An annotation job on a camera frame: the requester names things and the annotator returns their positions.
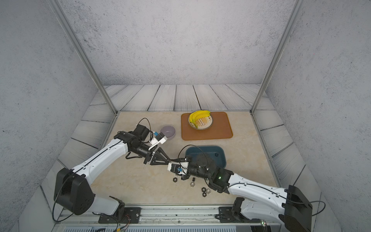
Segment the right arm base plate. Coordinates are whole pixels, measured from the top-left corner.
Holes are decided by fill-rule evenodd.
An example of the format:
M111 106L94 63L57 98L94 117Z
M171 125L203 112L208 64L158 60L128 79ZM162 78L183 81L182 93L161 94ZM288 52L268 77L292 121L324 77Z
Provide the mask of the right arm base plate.
M232 207L219 207L215 218L221 223L255 223L256 219L248 219Z

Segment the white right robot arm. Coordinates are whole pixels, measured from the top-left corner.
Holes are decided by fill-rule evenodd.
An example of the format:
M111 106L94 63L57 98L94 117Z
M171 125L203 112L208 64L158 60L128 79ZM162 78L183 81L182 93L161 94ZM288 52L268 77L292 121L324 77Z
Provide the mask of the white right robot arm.
M208 187L219 193L226 193L258 203L238 203L238 213L248 219L262 219L283 224L290 232L312 230L312 203L302 191L293 185L288 188L267 186L233 171L219 167L212 158L187 157L175 169L182 177L198 177Z

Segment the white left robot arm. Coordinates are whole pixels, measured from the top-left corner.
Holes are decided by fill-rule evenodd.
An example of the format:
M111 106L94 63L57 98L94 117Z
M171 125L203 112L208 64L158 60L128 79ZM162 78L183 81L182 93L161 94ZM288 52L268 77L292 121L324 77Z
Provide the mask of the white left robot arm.
M72 169L61 169L56 177L54 203L63 206L75 215L86 212L121 217L125 204L112 196L101 197L93 193L91 184L114 161L123 155L134 153L149 162L160 155L167 162L169 157L158 144L167 141L164 133L152 132L138 124L135 130L119 131L114 139L95 155Z

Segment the teal plastic storage box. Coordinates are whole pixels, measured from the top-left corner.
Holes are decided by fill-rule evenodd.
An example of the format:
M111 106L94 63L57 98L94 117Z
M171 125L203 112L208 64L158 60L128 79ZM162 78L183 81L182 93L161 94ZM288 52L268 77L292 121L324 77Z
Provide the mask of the teal plastic storage box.
M227 160L225 152L219 146L200 146L200 148L189 147L186 150L185 156L196 158L199 155L204 156L203 153L209 155L209 157L214 160L216 166L220 168L226 168Z

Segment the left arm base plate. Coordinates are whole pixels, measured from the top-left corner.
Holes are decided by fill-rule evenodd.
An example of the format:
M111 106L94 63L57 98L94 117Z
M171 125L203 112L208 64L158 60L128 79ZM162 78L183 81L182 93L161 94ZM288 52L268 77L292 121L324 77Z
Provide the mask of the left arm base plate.
M100 214L99 224L138 224L141 215L140 207L122 207L113 215Z

